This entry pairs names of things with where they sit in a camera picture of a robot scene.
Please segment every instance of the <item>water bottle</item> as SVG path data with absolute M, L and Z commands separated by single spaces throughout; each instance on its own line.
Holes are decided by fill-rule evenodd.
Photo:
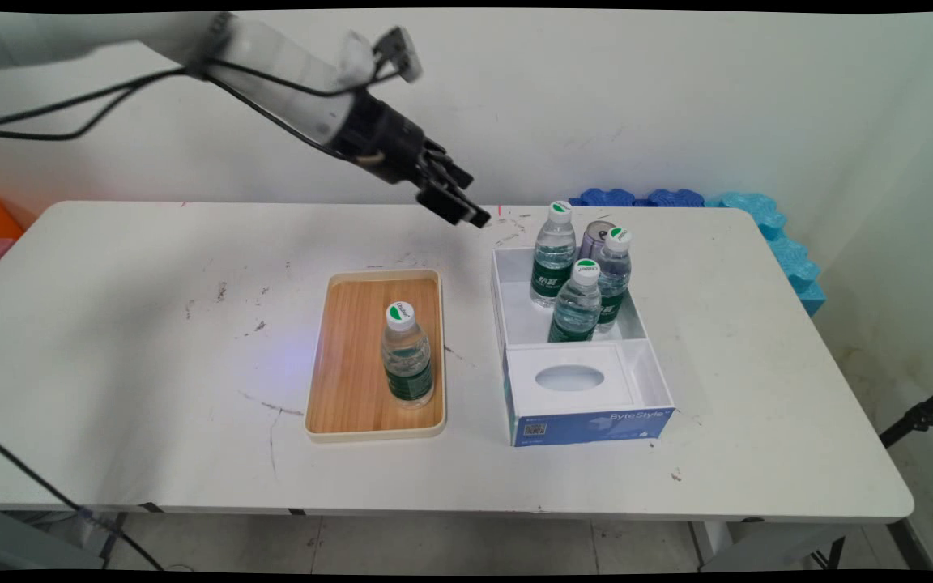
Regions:
M 633 234 L 628 229 L 613 228 L 607 232 L 603 247 L 594 257 L 599 263 L 599 292 L 601 296 L 599 322 L 596 329 L 607 332 L 614 325 L 628 289 L 628 277 L 633 273 L 633 260 L 628 255 L 628 244 Z
M 530 296 L 544 309 L 551 309 L 556 303 L 556 293 L 571 275 L 574 241 L 571 206 L 558 200 L 549 206 L 549 218 L 538 233 L 532 265 Z
M 395 302 L 386 311 L 388 325 L 381 339 L 381 358 L 388 374 L 388 388 L 399 405 L 418 409 L 434 394 L 430 373 L 430 343 L 415 322 L 408 302 Z
M 599 320 L 599 265 L 592 259 L 578 259 L 571 279 L 556 294 L 556 308 L 549 325 L 550 343 L 577 343 L 591 340 Z

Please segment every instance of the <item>robotic arm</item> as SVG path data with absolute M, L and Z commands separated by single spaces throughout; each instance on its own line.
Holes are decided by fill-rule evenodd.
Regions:
M 405 81 L 422 73 L 407 31 L 396 27 L 370 47 L 348 33 L 339 66 L 323 62 L 264 23 L 226 11 L 126 15 L 34 15 L 0 12 L 0 69 L 60 62 L 101 45 L 139 40 L 198 79 L 215 78 L 269 110 L 315 143 L 356 160 L 389 184 L 417 185 L 417 202 L 456 224 L 478 228 L 490 218 L 463 189 L 474 180 L 418 125 L 369 95 L 296 91 L 241 69 L 332 93 L 364 85 L 391 63 Z

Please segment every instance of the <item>white bottle cap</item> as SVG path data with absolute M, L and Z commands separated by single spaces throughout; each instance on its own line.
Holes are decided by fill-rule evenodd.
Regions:
M 563 200 L 549 204 L 549 220 L 556 224 L 571 222 L 571 206 Z
M 628 251 L 628 244 L 633 242 L 633 234 L 626 228 L 613 228 L 603 240 L 603 246 L 611 251 L 621 253 Z
M 404 332 L 415 324 L 415 311 L 408 302 L 395 302 L 388 306 L 388 328 Z
M 592 259 L 578 259 L 571 270 L 571 280 L 578 285 L 594 285 L 599 281 L 599 265 Z

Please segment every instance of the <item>tissue box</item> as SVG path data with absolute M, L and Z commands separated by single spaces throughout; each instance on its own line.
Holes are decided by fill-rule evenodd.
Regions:
M 530 301 L 531 247 L 492 252 L 492 295 L 510 444 L 658 438 L 675 410 L 632 298 L 588 343 L 547 343 L 552 310 Z

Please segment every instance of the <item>green bottle label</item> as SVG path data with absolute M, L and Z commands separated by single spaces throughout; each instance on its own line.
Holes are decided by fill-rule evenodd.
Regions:
M 609 321 L 614 321 L 614 318 L 618 317 L 618 310 L 621 309 L 621 301 L 624 299 L 624 291 L 617 296 L 610 296 L 610 298 L 603 296 L 600 300 L 600 305 L 603 308 L 599 311 L 599 322 L 597 324 L 607 324 Z
M 391 394 L 403 401 L 415 401 L 422 398 L 434 384 L 430 376 L 429 362 L 421 372 L 412 374 L 411 377 L 400 377 L 386 368 L 384 372 L 388 373 L 388 388 L 391 389 Z
M 556 324 L 556 319 L 554 318 L 552 325 L 549 326 L 548 341 L 550 343 L 584 343 L 586 340 L 592 340 L 594 330 L 596 330 L 595 324 L 593 324 L 592 328 L 586 330 L 586 332 L 564 330 L 559 324 Z
M 570 276 L 571 266 L 551 269 L 540 265 L 539 262 L 534 262 L 532 266 L 532 289 L 543 298 L 555 298 Z

